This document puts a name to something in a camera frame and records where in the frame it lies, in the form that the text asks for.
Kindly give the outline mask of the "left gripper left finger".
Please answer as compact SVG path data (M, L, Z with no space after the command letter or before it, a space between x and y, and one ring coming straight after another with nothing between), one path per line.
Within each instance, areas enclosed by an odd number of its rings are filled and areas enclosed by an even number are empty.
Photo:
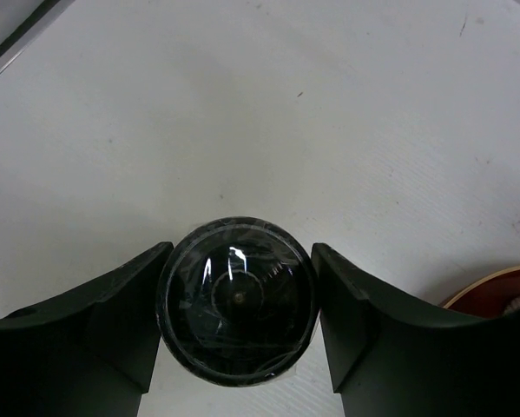
M136 416L160 342L155 294L174 246L0 319L0 416Z

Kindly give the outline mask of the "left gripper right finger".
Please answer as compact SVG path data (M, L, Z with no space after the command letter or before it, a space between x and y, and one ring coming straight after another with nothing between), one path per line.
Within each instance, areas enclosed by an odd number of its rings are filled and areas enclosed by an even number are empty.
M520 416L520 312L430 304L312 249L333 390L348 416Z

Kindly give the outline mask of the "black grinder-top shaker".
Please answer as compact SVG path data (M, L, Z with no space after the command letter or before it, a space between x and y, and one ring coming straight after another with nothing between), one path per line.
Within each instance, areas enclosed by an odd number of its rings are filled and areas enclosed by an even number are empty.
M158 281L156 322L198 378L250 387L289 371L319 316L310 256L283 228L236 216L205 223L173 249Z

